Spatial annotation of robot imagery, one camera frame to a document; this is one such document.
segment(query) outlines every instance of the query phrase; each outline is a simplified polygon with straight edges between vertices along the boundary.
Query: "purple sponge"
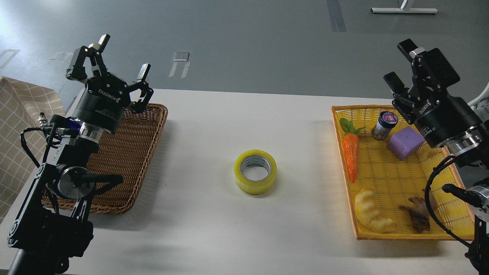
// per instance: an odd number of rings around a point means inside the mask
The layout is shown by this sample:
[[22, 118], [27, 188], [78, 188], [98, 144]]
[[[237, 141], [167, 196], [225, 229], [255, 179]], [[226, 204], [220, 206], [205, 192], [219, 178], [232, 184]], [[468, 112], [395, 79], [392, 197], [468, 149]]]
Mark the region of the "purple sponge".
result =
[[408, 126], [392, 135], [387, 143], [387, 148], [396, 154], [400, 160], [405, 160], [414, 154], [423, 145], [423, 142], [424, 138]]

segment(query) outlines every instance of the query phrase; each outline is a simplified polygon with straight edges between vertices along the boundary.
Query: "gray floor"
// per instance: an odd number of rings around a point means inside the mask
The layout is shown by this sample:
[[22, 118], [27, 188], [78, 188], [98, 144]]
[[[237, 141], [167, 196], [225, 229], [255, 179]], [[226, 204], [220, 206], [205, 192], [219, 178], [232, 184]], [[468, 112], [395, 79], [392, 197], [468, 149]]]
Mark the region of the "gray floor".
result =
[[[390, 98], [382, 76], [412, 76], [396, 45], [438, 47], [466, 101], [489, 81], [489, 1], [416, 0], [436, 15], [372, 14], [395, 0], [0, 0], [0, 75], [52, 88], [68, 108], [73, 51], [111, 35], [109, 71], [131, 82], [152, 65], [153, 88]], [[190, 52], [170, 77], [173, 56]], [[472, 181], [471, 171], [464, 179]]]

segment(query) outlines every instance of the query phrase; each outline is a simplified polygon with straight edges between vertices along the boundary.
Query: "checkered cloth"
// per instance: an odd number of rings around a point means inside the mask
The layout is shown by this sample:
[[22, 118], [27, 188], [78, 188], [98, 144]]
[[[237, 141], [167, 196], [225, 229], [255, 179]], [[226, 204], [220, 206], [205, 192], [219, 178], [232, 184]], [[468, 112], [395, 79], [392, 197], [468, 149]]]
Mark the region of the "checkered cloth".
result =
[[[48, 119], [53, 114], [65, 114], [54, 90], [0, 77], [0, 223], [36, 168], [22, 149], [19, 134], [27, 127], [39, 126], [40, 112]], [[25, 138], [40, 160], [46, 145], [44, 136], [35, 131], [25, 134]]]

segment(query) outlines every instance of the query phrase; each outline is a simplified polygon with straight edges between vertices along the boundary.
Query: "small jar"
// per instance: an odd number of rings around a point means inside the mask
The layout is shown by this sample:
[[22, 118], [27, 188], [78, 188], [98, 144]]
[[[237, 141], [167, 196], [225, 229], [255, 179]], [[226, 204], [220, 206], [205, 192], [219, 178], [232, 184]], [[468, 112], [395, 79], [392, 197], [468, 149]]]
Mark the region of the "small jar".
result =
[[395, 113], [381, 112], [377, 124], [372, 129], [372, 136], [377, 140], [386, 139], [398, 121], [399, 119]]

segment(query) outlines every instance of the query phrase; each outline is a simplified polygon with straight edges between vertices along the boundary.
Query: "orange carrot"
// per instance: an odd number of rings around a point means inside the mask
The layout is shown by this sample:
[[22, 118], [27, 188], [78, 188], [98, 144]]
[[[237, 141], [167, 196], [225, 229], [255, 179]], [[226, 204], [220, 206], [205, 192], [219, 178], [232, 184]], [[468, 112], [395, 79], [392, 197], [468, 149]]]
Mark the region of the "orange carrot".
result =
[[346, 171], [348, 172], [348, 177], [354, 183], [358, 172], [358, 152], [360, 146], [358, 134], [365, 127], [355, 129], [353, 122], [345, 118], [341, 118], [339, 122], [345, 132], [341, 145], [345, 156]]

